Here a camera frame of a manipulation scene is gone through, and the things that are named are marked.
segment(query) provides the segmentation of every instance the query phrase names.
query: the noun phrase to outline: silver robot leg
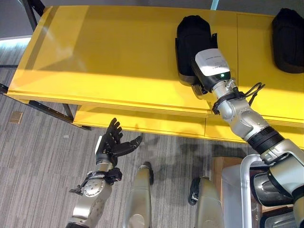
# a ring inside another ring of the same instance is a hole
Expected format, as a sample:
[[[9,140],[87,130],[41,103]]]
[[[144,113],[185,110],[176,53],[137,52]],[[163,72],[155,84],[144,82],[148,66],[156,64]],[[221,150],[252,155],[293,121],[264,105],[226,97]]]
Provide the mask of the silver robot leg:
[[[145,162],[137,171],[126,207],[123,228],[151,227],[151,194],[153,184],[151,164]]]
[[[222,205],[214,184],[209,179],[201,177],[199,182],[193,182],[192,190],[194,192],[190,197],[198,202],[195,228],[224,228]]]

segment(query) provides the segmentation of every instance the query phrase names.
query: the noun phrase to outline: wire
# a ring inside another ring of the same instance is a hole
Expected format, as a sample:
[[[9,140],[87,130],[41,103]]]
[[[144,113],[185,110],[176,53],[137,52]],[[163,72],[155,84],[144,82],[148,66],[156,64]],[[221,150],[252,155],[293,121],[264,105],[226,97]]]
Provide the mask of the wire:
[[[253,100],[255,99],[255,97],[257,96],[258,91],[260,91],[261,89],[263,89],[265,87],[265,84],[262,84],[261,82],[256,83],[251,89],[249,89],[246,93],[245,93],[245,97],[250,97],[249,100],[249,106],[251,106],[251,104],[253,103]]]

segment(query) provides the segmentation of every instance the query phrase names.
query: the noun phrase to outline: yellow tabletop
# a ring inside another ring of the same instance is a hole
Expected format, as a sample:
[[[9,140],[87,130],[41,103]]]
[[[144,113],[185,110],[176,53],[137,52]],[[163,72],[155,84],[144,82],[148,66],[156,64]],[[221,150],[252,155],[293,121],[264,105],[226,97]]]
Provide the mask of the yellow tabletop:
[[[259,81],[266,83],[253,108],[272,123],[303,127],[304,74],[290,75],[275,67],[270,46],[273,17],[227,11],[50,7],[8,95],[156,114],[213,116],[213,97],[197,99],[178,79],[176,28],[192,14],[203,17],[211,32],[218,33],[219,48],[241,90]]]

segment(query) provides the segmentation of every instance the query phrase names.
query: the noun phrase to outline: yellow shelf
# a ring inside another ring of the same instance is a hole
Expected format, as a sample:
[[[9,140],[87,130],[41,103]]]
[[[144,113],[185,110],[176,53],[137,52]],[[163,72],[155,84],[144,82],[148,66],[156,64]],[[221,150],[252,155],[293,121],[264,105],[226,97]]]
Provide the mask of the yellow shelf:
[[[244,143],[219,118],[151,114],[83,105],[77,110],[74,124],[108,127],[114,117],[125,130]],[[304,148],[304,128],[276,125],[273,127],[285,138]]]
[[[270,123],[304,126],[304,74],[278,70],[271,57],[273,17],[228,11],[121,6],[46,9],[8,96],[156,115],[212,117],[214,98],[195,97],[178,79],[174,39],[184,16],[200,15],[240,90],[266,83],[253,108]]]

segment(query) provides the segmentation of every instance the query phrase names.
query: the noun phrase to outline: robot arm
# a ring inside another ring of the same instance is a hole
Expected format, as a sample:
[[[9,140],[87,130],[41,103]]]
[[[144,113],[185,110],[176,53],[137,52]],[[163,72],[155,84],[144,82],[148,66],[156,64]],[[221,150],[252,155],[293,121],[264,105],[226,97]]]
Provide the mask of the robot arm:
[[[274,163],[268,172],[268,178],[281,193],[293,197],[294,217],[298,227],[302,227],[304,225],[303,151],[291,140],[284,139],[250,107],[242,93],[237,90],[233,79],[220,80],[212,87],[211,92],[218,100],[215,108],[229,124],[233,133],[248,142],[261,155],[264,163]]]
[[[217,99],[213,112],[220,114],[233,133],[261,155],[264,163],[273,164],[268,178],[279,192],[294,199],[294,217],[297,226],[303,227],[304,152],[250,107],[264,85],[258,83],[245,94],[239,92],[214,41],[216,35],[211,36],[209,30],[209,24],[199,16],[185,17],[178,26],[176,52],[180,77],[195,76],[198,80],[193,82],[202,89],[200,94],[210,92]]]
[[[81,199],[74,207],[73,216],[66,228],[94,228],[105,207],[105,202],[110,197],[112,185],[120,181],[122,173],[117,165],[117,157],[134,151],[142,141],[142,137],[120,143],[123,136],[119,127],[120,123],[114,118],[105,135],[103,135],[96,152],[96,166],[89,172],[86,179],[72,193],[81,195]]]

